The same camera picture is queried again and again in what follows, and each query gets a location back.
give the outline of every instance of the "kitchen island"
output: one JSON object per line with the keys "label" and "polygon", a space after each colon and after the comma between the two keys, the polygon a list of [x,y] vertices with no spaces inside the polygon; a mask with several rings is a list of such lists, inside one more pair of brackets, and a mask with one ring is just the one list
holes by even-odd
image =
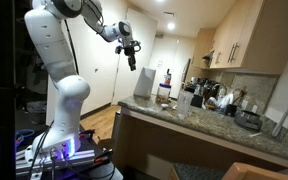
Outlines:
{"label": "kitchen island", "polygon": [[155,96],[130,96],[121,108],[113,162],[120,171],[130,166],[158,179],[167,179],[173,163],[227,171],[234,162],[288,174],[288,130],[271,136],[275,123],[261,117],[261,133],[235,124],[234,118],[190,107],[184,120],[176,110],[162,108]]}

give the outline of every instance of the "wooden floor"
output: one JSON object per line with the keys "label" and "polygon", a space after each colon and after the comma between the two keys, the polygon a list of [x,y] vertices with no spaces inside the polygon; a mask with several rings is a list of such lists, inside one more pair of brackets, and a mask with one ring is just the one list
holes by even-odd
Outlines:
{"label": "wooden floor", "polygon": [[81,120],[82,127],[87,129],[95,129],[93,139],[96,143],[99,139],[110,139],[113,130],[115,113],[121,109],[118,105],[107,107],[87,118]]}

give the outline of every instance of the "ceiling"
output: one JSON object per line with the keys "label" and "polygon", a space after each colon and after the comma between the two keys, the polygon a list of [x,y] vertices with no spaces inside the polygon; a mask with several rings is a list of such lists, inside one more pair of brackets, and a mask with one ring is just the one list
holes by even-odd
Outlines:
{"label": "ceiling", "polygon": [[[159,33],[195,38],[200,28],[215,28],[236,0],[127,1],[131,8],[156,19]],[[175,23],[175,29],[167,29],[169,22]]]}

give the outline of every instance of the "ceiling light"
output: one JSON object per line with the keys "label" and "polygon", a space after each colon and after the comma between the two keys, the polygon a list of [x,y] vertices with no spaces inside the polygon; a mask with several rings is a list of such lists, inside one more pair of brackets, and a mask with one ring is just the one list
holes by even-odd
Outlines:
{"label": "ceiling light", "polygon": [[173,30],[175,28],[175,24],[174,23],[168,23],[167,28],[170,30]]}

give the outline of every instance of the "paper towel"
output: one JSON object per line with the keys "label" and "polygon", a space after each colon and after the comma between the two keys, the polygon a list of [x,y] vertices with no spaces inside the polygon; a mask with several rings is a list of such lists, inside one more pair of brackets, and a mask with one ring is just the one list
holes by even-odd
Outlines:
{"label": "paper towel", "polygon": [[153,88],[153,82],[155,78],[155,69],[151,69],[148,67],[143,67],[141,74],[137,80],[134,95],[150,97]]}

